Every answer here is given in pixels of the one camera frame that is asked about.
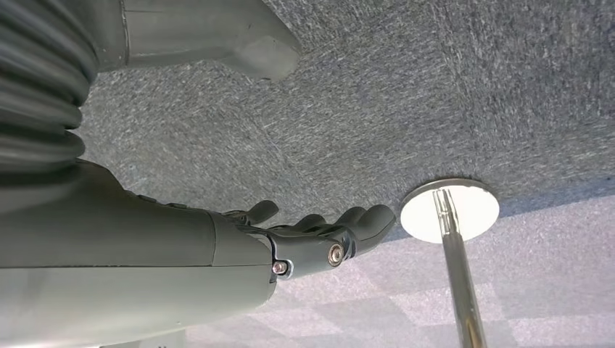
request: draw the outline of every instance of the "gray carpet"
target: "gray carpet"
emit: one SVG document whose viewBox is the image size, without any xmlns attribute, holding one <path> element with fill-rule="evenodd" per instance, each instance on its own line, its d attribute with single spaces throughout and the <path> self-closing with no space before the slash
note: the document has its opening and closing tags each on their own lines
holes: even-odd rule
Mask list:
<svg viewBox="0 0 615 348">
<path fill-rule="evenodd" d="M 79 130 L 86 158 L 162 201 L 224 211 L 272 199 L 273 223 L 397 209 L 435 178 L 484 181 L 504 217 L 469 244 L 491 347 L 615 344 L 615 202 L 596 199 L 615 194 L 615 1 L 269 4 L 305 47 L 297 72 L 270 83 L 197 62 L 100 75 Z M 192 341 L 454 347 L 443 261 L 437 246 L 386 243 L 283 284 L 277 316 Z"/>
<path fill-rule="evenodd" d="M 615 2 L 270 5 L 305 47 L 297 72 L 103 74 L 83 108 L 86 158 L 163 201 L 275 200 L 275 223 L 397 207 L 457 175 L 491 185 L 503 216 L 615 193 Z"/>
</svg>

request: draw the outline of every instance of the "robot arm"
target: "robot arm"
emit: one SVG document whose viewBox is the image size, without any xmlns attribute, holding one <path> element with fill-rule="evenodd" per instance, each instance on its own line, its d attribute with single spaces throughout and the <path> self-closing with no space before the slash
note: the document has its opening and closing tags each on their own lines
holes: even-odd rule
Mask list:
<svg viewBox="0 0 615 348">
<path fill-rule="evenodd" d="M 0 187 L 3 347 L 114 344 L 247 312 L 278 279 L 335 268 L 395 221 L 355 207 L 332 225 L 264 229 L 253 224 L 277 211 L 269 201 L 226 214 L 160 204 L 80 160 L 46 178 Z"/>
<path fill-rule="evenodd" d="M 298 51 L 260 0 L 0 1 L 0 347 L 180 331 L 375 247 L 395 221 L 384 206 L 257 228 L 273 203 L 160 204 L 77 159 L 83 142 L 66 131 L 99 70 L 209 58 L 276 79 Z"/>
</svg>

